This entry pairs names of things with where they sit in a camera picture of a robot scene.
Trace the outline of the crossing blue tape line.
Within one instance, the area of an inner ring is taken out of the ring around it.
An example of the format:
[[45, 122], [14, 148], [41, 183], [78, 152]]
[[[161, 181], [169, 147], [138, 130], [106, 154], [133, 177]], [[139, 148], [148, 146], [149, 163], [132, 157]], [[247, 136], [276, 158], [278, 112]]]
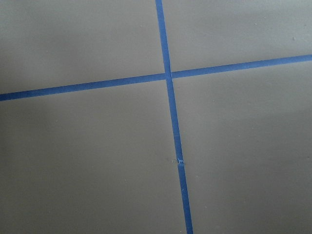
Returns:
[[[236, 71], [236, 70], [245, 70], [245, 69], [253, 69], [253, 68], [260, 68], [260, 67], [276, 66], [276, 65], [282, 65], [282, 64], [306, 62], [306, 61], [311, 61], [311, 60], [312, 60], [312, 56], [311, 54], [308, 54], [308, 55], [286, 57], [286, 58], [274, 58], [274, 59], [251, 61], [251, 62], [244, 62], [244, 63], [226, 64], [226, 65], [220, 65], [220, 66], [212, 66], [212, 67], [172, 72], [172, 78], [193, 77], [193, 76], [199, 76], [199, 75], [223, 73], [223, 72]], [[96, 82], [88, 82], [88, 83], [81, 83], [81, 84], [73, 84], [73, 85], [65, 85], [65, 86], [58, 86], [58, 87], [49, 87], [49, 88], [42, 88], [42, 89], [35, 89], [35, 90], [6, 93], [6, 94], [0, 95], [0, 100], [7, 101], [7, 100], [22, 99], [22, 98], [48, 96], [48, 95], [55, 95], [55, 94], [62, 94], [62, 93], [70, 93], [70, 92], [78, 92], [78, 91], [85, 91], [85, 90], [92, 90], [92, 89], [99, 89], [99, 88], [130, 85], [130, 84], [136, 84], [136, 83], [159, 81], [159, 80], [165, 80], [165, 79], [166, 79], [166, 75], [164, 73], [144, 75], [144, 76], [138, 76], [138, 77], [119, 78], [119, 79], [113, 79], [113, 80], [104, 80], [104, 81], [96, 81]]]

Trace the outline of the long blue tape line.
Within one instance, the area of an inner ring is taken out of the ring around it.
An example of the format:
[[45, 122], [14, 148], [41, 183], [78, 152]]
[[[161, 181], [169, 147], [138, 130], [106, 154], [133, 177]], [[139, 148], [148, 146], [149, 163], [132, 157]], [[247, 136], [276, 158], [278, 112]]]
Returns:
[[191, 216], [191, 209], [190, 209], [190, 203], [189, 203], [187, 179], [186, 179], [186, 173], [185, 173], [185, 163], [183, 159], [179, 122], [178, 122], [177, 109], [176, 109], [174, 83], [173, 83], [173, 78], [172, 78], [172, 73], [171, 73], [171, 63], [170, 63], [169, 46], [168, 46], [168, 41], [167, 41], [165, 16], [164, 16], [163, 4], [161, 0], [156, 1], [156, 12], [157, 12], [157, 19], [158, 19], [158, 26], [159, 26], [159, 33], [160, 33], [161, 49], [162, 49], [162, 55], [163, 55], [163, 65], [164, 65], [164, 71], [165, 71], [165, 80], [166, 80], [166, 86], [167, 86], [167, 94], [168, 94], [169, 109], [170, 109], [170, 116], [171, 116], [172, 130], [173, 130], [173, 138], [174, 138], [174, 144], [175, 144], [175, 156], [177, 160], [177, 170], [178, 170], [180, 190], [181, 190], [181, 200], [182, 200], [182, 205], [183, 205], [185, 227], [186, 227], [186, 233], [192, 234], [194, 231], [193, 231], [192, 216]]

